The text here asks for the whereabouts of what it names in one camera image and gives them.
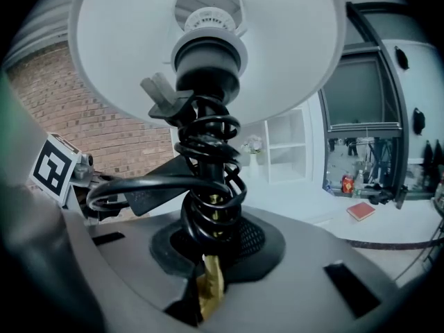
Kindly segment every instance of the brick wall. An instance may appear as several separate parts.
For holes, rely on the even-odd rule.
[[[168,128],[122,116],[88,91],[74,69],[66,42],[28,56],[10,68],[8,75],[41,127],[91,153],[96,170],[139,176],[173,157]]]

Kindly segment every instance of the red book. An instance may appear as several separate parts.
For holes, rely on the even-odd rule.
[[[347,212],[355,217],[356,220],[362,221],[364,218],[374,214],[375,209],[367,203],[358,203],[355,206],[349,207]]]

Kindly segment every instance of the white lamp shade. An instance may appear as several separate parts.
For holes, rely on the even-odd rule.
[[[342,0],[242,0],[247,31],[241,36],[248,65],[240,92],[228,105],[242,124],[273,117],[320,89],[343,48]],[[69,47],[85,84],[124,114],[151,119],[152,100],[140,82],[162,72],[183,35],[174,17],[176,0],[74,0]]]

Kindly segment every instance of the black cable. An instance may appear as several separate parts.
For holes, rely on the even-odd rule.
[[[435,232],[433,233],[432,237],[430,238],[429,242],[427,243],[427,245],[420,251],[420,253],[418,254],[418,256],[412,261],[412,263],[410,263],[402,272],[401,274],[399,274],[397,277],[395,277],[394,281],[398,280],[401,276],[403,276],[417,261],[419,258],[421,258],[421,255],[424,254],[424,252],[430,247],[430,244],[432,244],[433,242],[433,238],[436,236],[436,233],[439,231],[439,228],[441,227],[442,222],[440,222],[438,224],[437,229],[435,230]]]
[[[91,190],[87,204],[96,211],[115,211],[127,207],[128,202],[107,203],[109,196],[152,189],[189,189],[182,203],[182,226],[206,253],[216,254],[233,240],[247,193],[239,177],[241,165],[235,159],[239,152],[228,144],[239,132],[240,124],[216,96],[194,98],[199,117],[179,128],[179,142],[174,146],[194,176],[148,174],[112,180]]]
[[[91,190],[87,195],[88,206],[95,211],[115,211],[128,207],[128,202],[106,203],[108,197],[128,192],[150,190],[150,189],[173,189],[182,187],[191,189],[194,187],[202,189],[213,189],[225,194],[230,193],[227,185],[219,184],[211,180],[202,180],[193,176],[140,176],[131,179],[115,179]]]

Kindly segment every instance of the bottle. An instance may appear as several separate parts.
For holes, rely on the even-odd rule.
[[[334,196],[334,192],[333,192],[333,189],[332,189],[332,182],[330,180],[325,179],[325,190],[330,195]]]
[[[361,170],[359,170],[358,176],[356,177],[354,186],[353,186],[353,198],[360,198],[361,192],[364,188],[364,173]]]

